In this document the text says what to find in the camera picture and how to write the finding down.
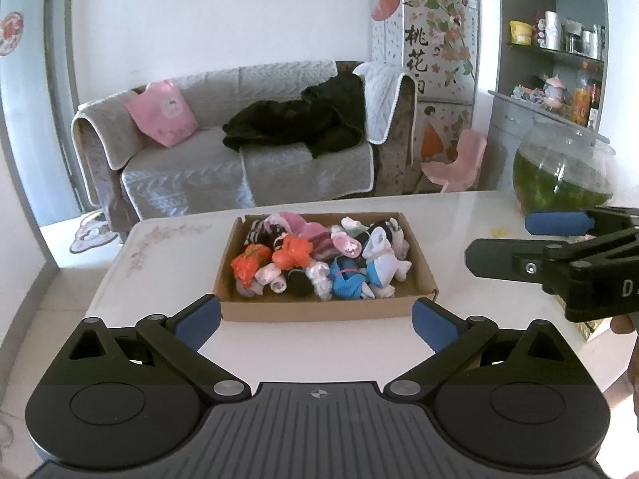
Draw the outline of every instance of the pink plastic chair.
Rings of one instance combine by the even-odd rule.
[[[465,129],[459,134],[457,160],[450,164],[424,162],[422,173],[434,184],[441,185],[442,193],[466,191],[477,179],[485,150],[486,135]]]

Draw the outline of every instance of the table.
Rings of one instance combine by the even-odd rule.
[[[606,331],[589,342],[563,317],[540,285],[475,278],[464,250],[476,238],[530,238],[514,194],[466,192],[392,196],[210,212],[137,224],[87,316],[109,327],[133,326],[151,313],[173,315],[211,293],[232,224],[243,214],[291,212],[402,212],[433,271],[438,303],[466,318],[485,315],[502,328],[552,321],[605,390],[625,370],[635,335]],[[248,382],[375,380],[382,388],[433,354],[408,317],[338,323],[222,321],[200,353]]]

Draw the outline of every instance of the glass jar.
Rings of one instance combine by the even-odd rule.
[[[512,168],[525,214],[576,211],[612,197],[615,150],[595,134],[536,117]]]

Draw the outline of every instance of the gray gripper base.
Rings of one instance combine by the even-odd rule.
[[[82,472],[52,462],[33,479],[601,479],[584,465],[522,475],[451,448],[418,406],[386,401],[370,383],[265,383],[250,400],[211,410],[171,455],[126,471]]]

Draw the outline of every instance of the yellow cup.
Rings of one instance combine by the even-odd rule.
[[[523,22],[510,22],[512,42],[518,45],[532,44],[532,25]]]

